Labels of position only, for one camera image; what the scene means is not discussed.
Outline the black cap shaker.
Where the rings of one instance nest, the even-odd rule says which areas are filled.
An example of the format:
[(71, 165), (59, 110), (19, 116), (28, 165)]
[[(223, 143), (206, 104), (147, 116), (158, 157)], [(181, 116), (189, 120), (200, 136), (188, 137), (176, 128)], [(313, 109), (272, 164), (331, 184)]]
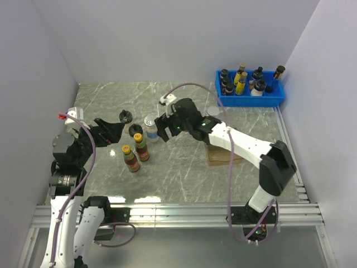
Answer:
[(121, 123), (124, 123), (123, 131), (129, 133), (129, 128), (133, 124), (133, 115), (130, 111), (123, 109), (119, 114), (119, 120)]
[(128, 129), (128, 133), (131, 137), (134, 137), (137, 133), (143, 134), (143, 128), (141, 125), (132, 124)]

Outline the black cap shaker front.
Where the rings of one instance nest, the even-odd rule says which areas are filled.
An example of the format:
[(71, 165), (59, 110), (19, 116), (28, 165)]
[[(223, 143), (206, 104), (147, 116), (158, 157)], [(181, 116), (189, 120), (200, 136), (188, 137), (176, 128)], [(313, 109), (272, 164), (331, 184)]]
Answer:
[(128, 133), (131, 137), (134, 137), (137, 133), (143, 134), (143, 128), (141, 125), (132, 124), (128, 129)]

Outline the red sauce bottle yellow cap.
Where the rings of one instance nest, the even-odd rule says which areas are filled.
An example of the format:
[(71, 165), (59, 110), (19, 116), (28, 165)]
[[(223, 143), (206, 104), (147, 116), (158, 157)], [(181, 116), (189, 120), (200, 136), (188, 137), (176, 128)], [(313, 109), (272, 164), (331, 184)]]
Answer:
[(136, 152), (141, 161), (147, 161), (149, 159), (148, 148), (146, 142), (141, 133), (135, 133), (133, 135), (135, 141)]

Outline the red sauce bottle front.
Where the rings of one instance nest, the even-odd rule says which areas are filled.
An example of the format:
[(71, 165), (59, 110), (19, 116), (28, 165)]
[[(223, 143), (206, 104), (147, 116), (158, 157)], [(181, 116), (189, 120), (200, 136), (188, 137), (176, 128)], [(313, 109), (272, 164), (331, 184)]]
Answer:
[(124, 157), (124, 162), (128, 166), (130, 172), (136, 172), (140, 168), (140, 164), (136, 155), (133, 153), (129, 145), (124, 145), (122, 147), (122, 153)]

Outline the silver lid jar blue label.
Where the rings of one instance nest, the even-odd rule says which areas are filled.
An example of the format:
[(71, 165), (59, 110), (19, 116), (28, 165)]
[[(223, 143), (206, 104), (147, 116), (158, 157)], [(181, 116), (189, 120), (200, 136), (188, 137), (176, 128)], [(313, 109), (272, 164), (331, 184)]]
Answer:
[(216, 106), (210, 106), (208, 109), (207, 109), (207, 114), (209, 116), (218, 116), (220, 113), (220, 110), (218, 107)]

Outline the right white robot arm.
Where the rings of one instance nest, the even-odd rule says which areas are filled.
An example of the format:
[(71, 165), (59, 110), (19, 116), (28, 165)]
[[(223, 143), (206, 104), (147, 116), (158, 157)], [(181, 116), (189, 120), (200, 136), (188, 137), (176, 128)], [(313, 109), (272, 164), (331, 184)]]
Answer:
[(189, 133), (207, 145), (221, 147), (237, 154), (259, 169), (259, 185), (246, 208), (246, 217), (252, 223), (264, 218), (265, 209), (280, 196), (296, 173), (296, 165), (287, 145), (262, 141), (228, 126), (212, 117), (202, 116), (190, 98), (177, 99), (173, 94), (163, 96), (159, 103), (165, 106), (163, 115), (155, 119), (157, 134), (168, 141), (172, 136)]

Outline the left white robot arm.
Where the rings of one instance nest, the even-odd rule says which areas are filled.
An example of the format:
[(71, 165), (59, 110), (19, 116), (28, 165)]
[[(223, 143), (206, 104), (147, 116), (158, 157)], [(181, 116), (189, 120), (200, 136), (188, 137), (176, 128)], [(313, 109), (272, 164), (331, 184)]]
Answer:
[(80, 123), (76, 135), (62, 133), (52, 142), (51, 222), (41, 267), (87, 267), (86, 256), (98, 228), (113, 219), (108, 197), (83, 198), (90, 173), (84, 166), (95, 159), (98, 147), (120, 141), (124, 123), (94, 121), (95, 126)]

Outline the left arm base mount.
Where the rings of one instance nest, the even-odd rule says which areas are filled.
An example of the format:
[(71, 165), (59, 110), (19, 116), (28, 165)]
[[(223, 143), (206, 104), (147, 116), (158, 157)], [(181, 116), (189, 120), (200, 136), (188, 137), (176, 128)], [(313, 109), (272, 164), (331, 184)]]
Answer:
[(116, 226), (105, 226), (107, 223), (114, 222), (129, 222), (130, 209), (124, 208), (112, 208), (110, 215), (105, 217), (98, 228), (94, 241), (110, 241), (115, 233)]

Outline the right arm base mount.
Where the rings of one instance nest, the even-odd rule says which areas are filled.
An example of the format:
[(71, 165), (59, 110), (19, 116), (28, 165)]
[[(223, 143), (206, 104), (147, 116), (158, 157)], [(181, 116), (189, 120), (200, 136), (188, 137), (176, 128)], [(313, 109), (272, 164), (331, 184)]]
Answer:
[(258, 213), (248, 205), (245, 207), (230, 207), (232, 225), (242, 225), (242, 238), (245, 242), (254, 242), (256, 245), (266, 241), (277, 230), (279, 208), (268, 207)]

